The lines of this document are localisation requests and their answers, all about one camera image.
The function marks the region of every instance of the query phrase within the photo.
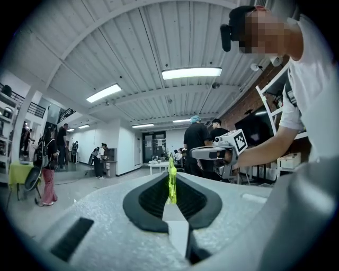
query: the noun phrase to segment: floor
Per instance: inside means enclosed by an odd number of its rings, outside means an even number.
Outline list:
[[[84,163],[72,163],[68,162],[67,165],[64,165],[61,169],[60,166],[57,168],[56,172],[71,172],[71,171],[79,171],[79,170],[88,170],[90,167],[88,164]]]
[[[9,191],[6,185],[0,186],[0,203],[6,209],[7,215],[14,227],[22,230],[32,239],[39,241],[45,230],[53,224],[72,204],[76,203],[89,193],[97,189],[114,185],[121,182],[149,175],[149,169],[139,169],[126,175],[97,179],[95,177],[83,178],[80,180],[69,180],[55,182],[55,191],[58,195],[58,201],[53,206],[39,207],[34,203],[35,192],[20,193],[20,201],[16,198],[16,193],[9,197]],[[44,185],[39,187],[43,193]]]

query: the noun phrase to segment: railing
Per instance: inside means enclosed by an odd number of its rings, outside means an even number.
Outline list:
[[[12,91],[12,95],[11,95],[11,98],[18,101],[19,102],[19,105],[21,106],[23,101],[25,100],[24,97],[22,97],[21,95],[19,95],[18,93]],[[29,108],[28,108],[28,111],[29,113],[35,115],[35,116],[38,116],[40,118],[43,118],[43,115],[44,115],[44,112],[46,111],[46,109],[34,102],[31,102]]]
[[[73,109],[67,109],[66,111],[63,111],[60,113],[59,115],[59,120],[58,123],[60,123],[61,121],[63,121],[65,118],[68,118],[69,116],[73,115],[76,111]]]

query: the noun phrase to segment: brick wall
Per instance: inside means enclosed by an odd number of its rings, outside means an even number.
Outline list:
[[[288,62],[288,57],[284,57],[283,66]],[[262,72],[261,76],[254,82],[254,84],[249,88],[249,90],[244,94],[244,96],[230,109],[228,110],[220,119],[222,121],[221,126],[229,131],[235,129],[235,123],[242,120],[246,117],[244,113],[252,109],[253,111],[257,110],[259,107],[263,106],[263,102],[256,90],[256,86],[259,86],[260,89],[264,88],[267,83],[269,83],[282,69],[281,66],[274,67],[271,63],[268,67]],[[273,105],[274,98],[272,95],[266,94],[267,103],[271,111],[275,110]]]

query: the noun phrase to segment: white table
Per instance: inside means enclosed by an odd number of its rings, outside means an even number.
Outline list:
[[[149,173],[150,173],[150,175],[152,175],[152,168],[158,167],[159,172],[161,173],[161,168],[165,168],[165,170],[167,170],[170,163],[167,161],[167,162],[161,162],[161,163],[156,163],[156,164],[148,164],[148,165],[149,165]]]

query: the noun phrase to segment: fluorescent light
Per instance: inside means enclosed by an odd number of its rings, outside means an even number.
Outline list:
[[[176,123],[176,122],[186,122],[186,121],[190,121],[190,119],[187,119],[187,120],[176,120],[176,121],[173,121],[173,122]]]
[[[108,95],[111,95],[115,92],[118,92],[118,91],[121,91],[121,87],[119,87],[118,84],[115,84],[113,86],[110,86],[108,88],[105,88],[104,90],[98,92],[98,93],[95,93],[94,95],[92,95],[91,97],[87,98],[87,100],[90,102],[90,103],[93,103],[103,97],[106,97]]]
[[[135,126],[132,126],[132,128],[142,128],[142,127],[150,127],[150,126],[154,126],[154,124],[135,125]]]
[[[255,113],[256,116],[263,115],[263,114],[267,114],[267,111],[262,111],[262,112]]]
[[[163,71],[163,79],[175,79],[195,76],[220,76],[221,68],[185,68]]]
[[[85,125],[79,126],[78,128],[82,129],[82,128],[86,128],[86,127],[90,127],[90,126],[88,124],[85,124]]]

